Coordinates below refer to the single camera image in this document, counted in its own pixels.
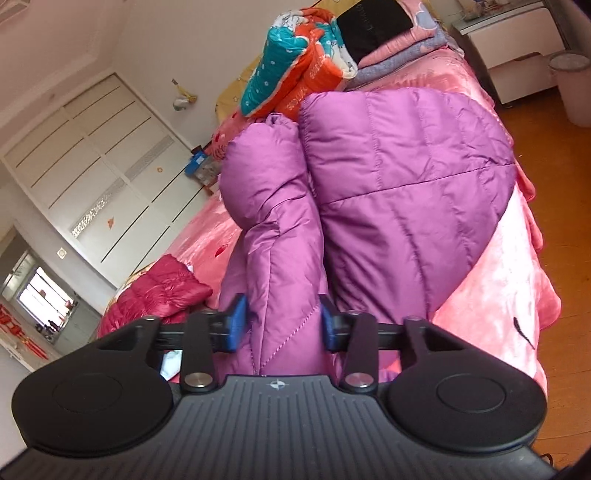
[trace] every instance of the wardrobe door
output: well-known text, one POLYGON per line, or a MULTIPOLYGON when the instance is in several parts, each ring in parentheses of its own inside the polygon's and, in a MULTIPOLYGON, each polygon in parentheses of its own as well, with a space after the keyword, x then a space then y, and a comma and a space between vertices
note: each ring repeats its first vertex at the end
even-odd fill
POLYGON ((208 194, 191 152, 110 76, 34 128, 5 157, 50 222, 119 287, 157 260, 208 194))

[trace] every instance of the bedside table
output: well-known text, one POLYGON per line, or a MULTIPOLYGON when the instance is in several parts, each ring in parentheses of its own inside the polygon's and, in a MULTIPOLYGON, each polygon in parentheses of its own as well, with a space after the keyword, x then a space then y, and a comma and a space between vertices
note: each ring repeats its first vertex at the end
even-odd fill
POLYGON ((522 0, 471 21, 453 23, 466 60, 488 77, 501 103, 551 88, 548 56, 565 45, 552 14, 540 0, 522 0))

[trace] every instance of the logo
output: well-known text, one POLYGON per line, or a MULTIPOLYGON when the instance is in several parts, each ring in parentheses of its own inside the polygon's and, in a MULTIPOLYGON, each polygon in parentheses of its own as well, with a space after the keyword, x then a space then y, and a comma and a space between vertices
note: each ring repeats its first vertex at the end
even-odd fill
POLYGON ((287 385, 289 385, 288 383, 285 383, 283 380, 273 380, 269 386, 271 388, 274 388, 275 390, 283 390, 287 385))

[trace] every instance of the pink satin comforter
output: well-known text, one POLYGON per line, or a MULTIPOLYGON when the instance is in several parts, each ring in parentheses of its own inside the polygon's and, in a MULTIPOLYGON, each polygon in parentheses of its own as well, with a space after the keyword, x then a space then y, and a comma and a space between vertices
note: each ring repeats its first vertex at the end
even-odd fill
MULTIPOLYGON (((446 48, 361 90, 410 86, 463 93, 501 121, 470 66, 446 48)), ((526 201, 534 197, 535 190, 521 169, 519 172, 516 188, 490 244, 432 320, 524 371, 547 391, 545 373, 537 360, 537 345, 540 329, 559 317, 560 299, 538 261, 542 237, 526 201)), ((220 282, 239 233, 216 194, 167 251, 192 265, 196 277, 213 288, 210 307, 217 306, 220 282)), ((390 370, 399 371, 399 363, 391 365, 390 370)))

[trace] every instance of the puffer jacket sleeve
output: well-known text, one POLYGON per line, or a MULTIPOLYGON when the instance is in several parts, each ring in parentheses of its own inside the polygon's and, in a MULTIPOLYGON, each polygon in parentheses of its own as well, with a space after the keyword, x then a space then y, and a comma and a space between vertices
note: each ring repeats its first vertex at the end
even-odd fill
POLYGON ((245 289, 251 311, 238 353, 217 359, 220 374, 331 374, 320 330, 324 240, 297 125, 277 114, 251 125, 228 145, 220 189, 244 230, 220 306, 245 289))
POLYGON ((162 256, 127 288, 99 323, 101 338, 145 315, 156 315, 164 323, 184 321, 190 307, 212 294, 189 269, 172 255, 162 256))

